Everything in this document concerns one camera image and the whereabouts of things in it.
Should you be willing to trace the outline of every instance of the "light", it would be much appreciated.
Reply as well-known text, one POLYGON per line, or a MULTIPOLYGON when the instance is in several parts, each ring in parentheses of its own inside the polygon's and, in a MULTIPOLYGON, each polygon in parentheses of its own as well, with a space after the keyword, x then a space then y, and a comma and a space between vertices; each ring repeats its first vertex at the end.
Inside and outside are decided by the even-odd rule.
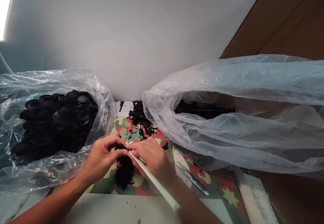
POLYGON ((5 38, 6 24, 11 0, 0 0, 0 41, 5 38))

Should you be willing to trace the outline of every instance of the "transparent plastic bag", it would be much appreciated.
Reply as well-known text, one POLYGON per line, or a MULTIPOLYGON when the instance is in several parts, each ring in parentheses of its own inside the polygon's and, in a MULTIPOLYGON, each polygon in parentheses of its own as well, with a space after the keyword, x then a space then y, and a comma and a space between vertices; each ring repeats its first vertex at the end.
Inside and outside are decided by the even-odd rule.
POLYGON ((66 69, 0 75, 0 196, 37 191, 74 177, 85 162, 95 140, 115 129, 116 110, 111 92, 91 70, 66 69), (24 134, 19 113, 25 102, 44 94, 87 91, 98 104, 98 113, 85 146, 76 154, 60 151, 51 157, 27 162, 12 156, 11 148, 24 134))
POLYGON ((143 93, 144 112, 207 170, 236 165, 275 173, 324 169, 324 61, 256 55, 204 62, 143 93), (175 114, 180 100, 235 107, 206 120, 175 114))

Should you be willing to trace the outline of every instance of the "white wall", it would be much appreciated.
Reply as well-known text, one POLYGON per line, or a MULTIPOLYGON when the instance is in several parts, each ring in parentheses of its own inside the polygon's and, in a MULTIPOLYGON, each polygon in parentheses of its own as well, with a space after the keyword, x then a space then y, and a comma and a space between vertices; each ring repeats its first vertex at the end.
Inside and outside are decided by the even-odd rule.
POLYGON ((115 100, 218 58, 256 0, 13 0, 14 71, 92 68, 115 100))

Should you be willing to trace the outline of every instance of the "white stick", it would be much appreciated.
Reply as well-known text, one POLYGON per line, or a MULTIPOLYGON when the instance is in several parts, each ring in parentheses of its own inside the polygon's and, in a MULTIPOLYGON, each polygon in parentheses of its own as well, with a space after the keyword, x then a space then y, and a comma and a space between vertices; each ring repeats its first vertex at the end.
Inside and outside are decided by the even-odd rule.
POLYGON ((146 168, 146 166, 144 165, 144 163, 141 160, 139 160, 136 157, 134 157, 134 155, 132 154, 131 151, 129 151, 129 153, 135 159, 135 161, 139 164, 139 166, 143 169, 143 171, 145 172, 145 174, 147 175, 147 177, 152 181, 152 183, 158 189, 158 191, 161 193, 161 195, 169 203, 169 205, 171 206, 171 208, 173 209, 173 211, 177 211, 177 209, 179 209, 180 206, 175 201, 175 199, 169 194, 169 192, 167 192, 167 190, 160 184, 160 182, 153 176, 153 174, 151 174, 148 171, 148 169, 146 168))

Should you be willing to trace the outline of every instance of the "pile of black rubber caps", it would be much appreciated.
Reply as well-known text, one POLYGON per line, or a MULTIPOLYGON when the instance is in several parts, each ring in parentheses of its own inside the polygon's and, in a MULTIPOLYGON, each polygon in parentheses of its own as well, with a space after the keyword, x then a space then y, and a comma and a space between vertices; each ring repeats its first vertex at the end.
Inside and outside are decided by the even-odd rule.
POLYGON ((185 103, 184 100, 181 100, 174 112, 175 114, 179 114, 179 113, 196 114, 205 119, 213 119, 215 117, 218 117, 221 114, 234 113, 235 108, 217 107, 215 104, 207 104, 207 103, 198 104, 196 101, 193 101, 190 104, 188 104, 185 103))
POLYGON ((23 139, 11 150, 17 156, 38 160, 60 150, 76 153, 85 144, 98 112, 88 92, 42 95, 25 103, 23 139))

